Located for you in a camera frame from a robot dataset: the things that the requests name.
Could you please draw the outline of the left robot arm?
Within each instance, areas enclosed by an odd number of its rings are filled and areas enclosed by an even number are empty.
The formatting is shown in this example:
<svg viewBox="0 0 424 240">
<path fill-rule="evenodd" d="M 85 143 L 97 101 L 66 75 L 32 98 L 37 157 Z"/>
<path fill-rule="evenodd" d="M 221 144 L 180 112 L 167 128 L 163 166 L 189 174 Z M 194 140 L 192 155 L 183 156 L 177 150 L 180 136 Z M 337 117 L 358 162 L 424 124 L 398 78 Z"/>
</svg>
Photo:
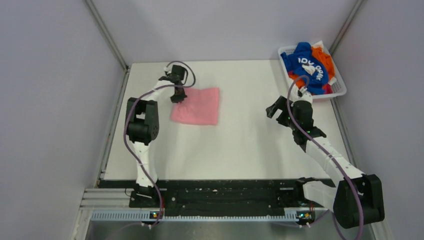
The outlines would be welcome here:
<svg viewBox="0 0 424 240">
<path fill-rule="evenodd" d="M 132 208 L 160 208 L 164 205 L 157 185 L 155 163 L 150 157 L 151 143 L 159 135 L 159 105 L 166 101 L 175 104 L 185 100 L 184 85 L 188 74 L 185 67 L 168 64 L 164 75 L 151 90 L 127 100 L 124 144 L 135 157 L 137 167 L 135 187 L 131 193 Z"/>
</svg>

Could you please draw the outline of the pink t-shirt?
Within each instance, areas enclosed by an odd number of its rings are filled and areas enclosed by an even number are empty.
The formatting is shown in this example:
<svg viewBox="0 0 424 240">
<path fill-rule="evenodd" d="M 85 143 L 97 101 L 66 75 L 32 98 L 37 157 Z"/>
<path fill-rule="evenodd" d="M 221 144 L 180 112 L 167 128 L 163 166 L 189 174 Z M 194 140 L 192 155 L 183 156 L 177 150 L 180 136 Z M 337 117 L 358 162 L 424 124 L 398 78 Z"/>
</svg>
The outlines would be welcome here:
<svg viewBox="0 0 424 240">
<path fill-rule="evenodd" d="M 184 101 L 173 106 L 170 114 L 173 122 L 197 126 L 218 124 L 220 105 L 220 89 L 218 87 L 187 88 L 185 93 L 187 97 Z"/>
</svg>

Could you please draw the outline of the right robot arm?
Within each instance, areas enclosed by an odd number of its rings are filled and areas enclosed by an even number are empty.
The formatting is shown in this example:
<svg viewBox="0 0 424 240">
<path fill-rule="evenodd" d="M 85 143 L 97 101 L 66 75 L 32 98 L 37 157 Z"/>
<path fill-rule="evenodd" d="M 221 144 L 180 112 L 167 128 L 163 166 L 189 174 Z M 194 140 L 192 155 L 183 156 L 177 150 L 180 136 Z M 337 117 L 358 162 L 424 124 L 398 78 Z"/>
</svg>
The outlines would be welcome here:
<svg viewBox="0 0 424 240">
<path fill-rule="evenodd" d="M 330 177 L 333 186 L 309 177 L 296 182 L 293 200 L 299 206 L 315 202 L 330 210 L 344 229 L 360 227 L 385 219 L 383 186 L 375 174 L 365 174 L 353 166 L 314 125 L 312 98 L 308 92 L 296 100 L 285 96 L 266 108 L 266 116 L 290 128 L 293 141 Z"/>
</svg>

